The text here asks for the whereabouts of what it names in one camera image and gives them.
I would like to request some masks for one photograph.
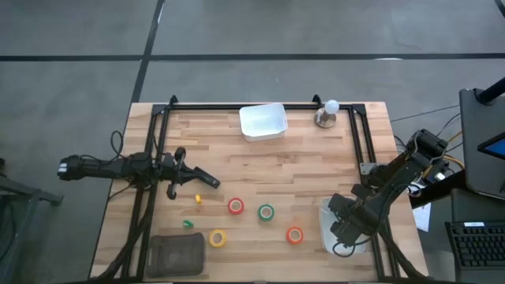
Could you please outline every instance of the small yellow object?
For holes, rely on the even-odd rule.
[[[226,243],[226,233],[222,230],[213,230],[208,236],[208,242],[215,248],[221,248]]]

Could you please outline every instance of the wooden tabletop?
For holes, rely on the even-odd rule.
[[[386,105],[365,105],[377,160],[388,163],[397,156],[397,151]],[[151,108],[150,103],[132,105],[125,131],[124,155],[144,150]],[[339,111],[337,124],[331,129],[317,127],[312,110],[287,110],[286,113],[289,128],[285,137],[249,143],[242,137],[237,110],[170,112],[163,151],[174,152],[179,146],[185,147],[186,165],[198,166],[222,183],[218,189],[213,189],[200,181],[191,181],[178,186],[176,200],[166,197],[167,182],[159,184],[151,235],[203,233],[206,238],[205,269],[196,276],[145,278],[144,281],[376,280],[370,244],[364,253],[340,258],[326,252],[321,242],[321,199],[335,192],[352,196],[352,185],[359,182],[347,111]],[[357,125],[366,161],[361,123]],[[126,185],[125,181],[115,181],[111,194]],[[134,192],[135,189],[129,189],[108,204],[92,276],[99,275],[125,244]],[[201,205],[195,202],[196,194],[203,198]],[[228,201],[234,197],[245,202],[241,215],[231,215],[227,210]],[[270,222],[258,219],[257,210],[261,204],[271,204],[275,208],[275,217]],[[185,219],[194,223],[193,229],[182,227]],[[391,206],[390,221],[393,238],[400,249],[426,275],[425,258],[406,194]],[[304,241],[299,245],[286,241],[286,231],[291,226],[303,230]],[[208,235],[213,229],[224,230],[227,234],[227,243],[222,248],[208,244]],[[140,242],[133,254],[132,273],[136,271],[139,247]],[[388,271],[383,244],[381,250]]]

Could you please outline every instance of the concrete floor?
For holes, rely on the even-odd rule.
[[[156,0],[4,0],[0,55],[143,54]],[[505,52],[505,19],[492,0],[167,0],[153,54]],[[17,283],[87,277],[110,181],[63,182],[59,160],[112,156],[139,62],[0,62],[0,157],[15,180],[65,195],[41,204]],[[395,134],[437,132],[458,108],[461,88],[486,88],[505,60],[151,62],[141,102],[385,101]],[[453,124],[448,138],[460,125]],[[462,149],[452,154],[462,159]],[[443,221],[432,208],[421,240],[430,274],[454,277]]]

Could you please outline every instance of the green object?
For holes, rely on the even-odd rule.
[[[262,221],[270,221],[274,218],[274,208],[270,204],[263,204],[258,208],[258,217]]]
[[[185,228],[193,228],[194,227],[194,225],[188,220],[182,221],[182,226]]]

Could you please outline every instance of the black keyboard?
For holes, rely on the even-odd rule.
[[[505,222],[446,222],[445,227],[459,269],[505,267]]]

